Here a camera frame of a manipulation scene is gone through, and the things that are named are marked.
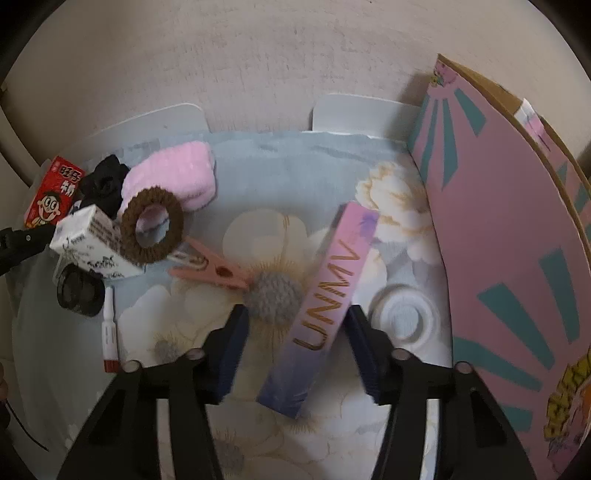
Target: pink box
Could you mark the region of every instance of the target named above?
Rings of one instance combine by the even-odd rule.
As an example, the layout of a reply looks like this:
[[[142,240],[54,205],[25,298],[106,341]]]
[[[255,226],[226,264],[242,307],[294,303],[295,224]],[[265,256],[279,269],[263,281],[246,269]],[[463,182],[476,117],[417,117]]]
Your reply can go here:
[[[296,418],[336,337],[367,259],[378,212],[348,203],[257,401]]]

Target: white box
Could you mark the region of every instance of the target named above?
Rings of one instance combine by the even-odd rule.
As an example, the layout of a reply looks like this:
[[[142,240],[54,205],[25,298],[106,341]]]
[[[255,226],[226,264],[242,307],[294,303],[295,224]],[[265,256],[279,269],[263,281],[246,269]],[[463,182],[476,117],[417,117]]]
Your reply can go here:
[[[75,263],[103,278],[135,277],[145,271],[123,257],[119,229],[96,205],[60,220],[49,246],[61,255],[60,263]]]

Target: pink wooden clothespin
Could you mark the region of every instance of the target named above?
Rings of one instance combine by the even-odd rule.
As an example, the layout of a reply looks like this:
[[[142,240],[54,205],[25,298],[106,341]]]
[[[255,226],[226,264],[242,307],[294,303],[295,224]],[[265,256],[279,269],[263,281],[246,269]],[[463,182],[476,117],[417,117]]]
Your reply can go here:
[[[170,254],[167,257],[168,260],[184,266],[169,268],[169,275],[224,287],[248,289],[250,278],[246,271],[194,238],[185,237],[185,241],[197,251],[198,255],[190,255],[178,250]]]

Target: fabric surface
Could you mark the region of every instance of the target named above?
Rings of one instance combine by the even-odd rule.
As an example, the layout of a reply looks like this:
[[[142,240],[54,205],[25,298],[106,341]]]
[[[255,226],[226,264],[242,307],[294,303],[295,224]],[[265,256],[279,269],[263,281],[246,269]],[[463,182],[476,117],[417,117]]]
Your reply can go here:
[[[417,351],[450,365],[447,283],[418,171],[405,147],[363,136],[312,133],[189,134],[114,153],[131,166],[152,152],[206,141],[216,159],[217,196],[186,216],[186,233],[255,275],[246,292],[172,279],[167,262],[113,281],[122,360],[145,366],[174,360],[222,326],[235,303],[248,306],[251,329],[232,392],[209,407],[226,478],[370,478],[388,407],[363,391],[341,333],[297,421],[254,399],[322,254],[338,207],[350,200],[378,210],[378,229],[353,301],[369,312],[399,284],[417,287],[441,317],[437,338]],[[88,163],[91,170],[100,160]],[[61,309],[46,251],[31,266],[14,326],[15,357],[32,430],[63,458],[112,376],[103,372],[102,318]],[[160,405],[159,428],[167,411]],[[423,479],[433,476],[437,401],[429,402]],[[163,478],[173,477],[170,440],[160,436]]]

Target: white bottle cap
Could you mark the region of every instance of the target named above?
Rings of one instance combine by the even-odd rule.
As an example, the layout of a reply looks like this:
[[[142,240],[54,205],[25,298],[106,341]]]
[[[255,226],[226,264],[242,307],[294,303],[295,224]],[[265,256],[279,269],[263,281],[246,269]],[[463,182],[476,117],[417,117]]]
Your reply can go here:
[[[414,352],[437,335],[440,315],[422,291],[410,286],[397,286],[378,303],[371,323],[374,328],[386,332],[396,348]]]
[[[115,319],[115,311],[113,309],[113,287],[105,288],[105,305],[103,306],[103,317],[107,322],[112,322]]]

